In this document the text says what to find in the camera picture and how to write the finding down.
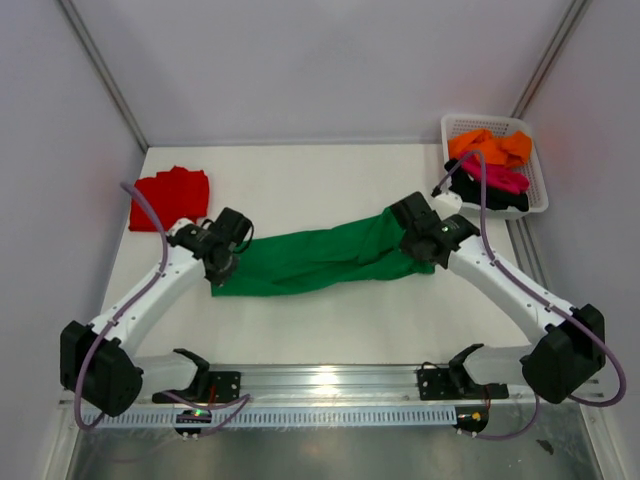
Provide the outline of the green t shirt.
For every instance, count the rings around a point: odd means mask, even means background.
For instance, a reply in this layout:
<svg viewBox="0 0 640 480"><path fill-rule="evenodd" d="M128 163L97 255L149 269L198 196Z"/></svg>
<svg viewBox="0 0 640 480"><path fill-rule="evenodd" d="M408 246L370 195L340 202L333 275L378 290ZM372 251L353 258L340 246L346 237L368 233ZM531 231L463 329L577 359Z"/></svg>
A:
<svg viewBox="0 0 640 480"><path fill-rule="evenodd" d="M390 209L329 229L259 238L240 255L236 271L214 297L300 295L358 281L432 275L435 267L400 249L404 230Z"/></svg>

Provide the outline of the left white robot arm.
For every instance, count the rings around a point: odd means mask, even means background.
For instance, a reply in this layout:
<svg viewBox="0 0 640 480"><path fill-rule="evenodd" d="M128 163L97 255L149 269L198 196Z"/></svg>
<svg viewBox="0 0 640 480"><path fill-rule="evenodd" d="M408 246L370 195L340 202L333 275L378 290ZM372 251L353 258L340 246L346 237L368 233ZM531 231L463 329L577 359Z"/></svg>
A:
<svg viewBox="0 0 640 480"><path fill-rule="evenodd" d="M138 348L193 285L224 285L253 238L252 222L224 209L215 220L178 220L164 234L158 264L121 300L88 324L70 322L60 335L60 383L76 403L116 417L137 400L162 395L190 402L209 390L209 363L184 348L140 357Z"/></svg>

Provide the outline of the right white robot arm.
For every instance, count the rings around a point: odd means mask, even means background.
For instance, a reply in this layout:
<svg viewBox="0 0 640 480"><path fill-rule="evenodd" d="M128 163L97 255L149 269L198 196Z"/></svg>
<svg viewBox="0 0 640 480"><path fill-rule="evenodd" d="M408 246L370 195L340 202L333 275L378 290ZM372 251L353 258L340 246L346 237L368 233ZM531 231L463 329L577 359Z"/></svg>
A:
<svg viewBox="0 0 640 480"><path fill-rule="evenodd" d="M523 385L559 404L604 367L605 320L594 306L577 308L551 294L488 251L480 230L465 217L441 219L420 192L394 203L390 211L404 232L404 254L468 281L528 340L519 347L474 344L454 356L447 375L453 393L470 397L483 385Z"/></svg>

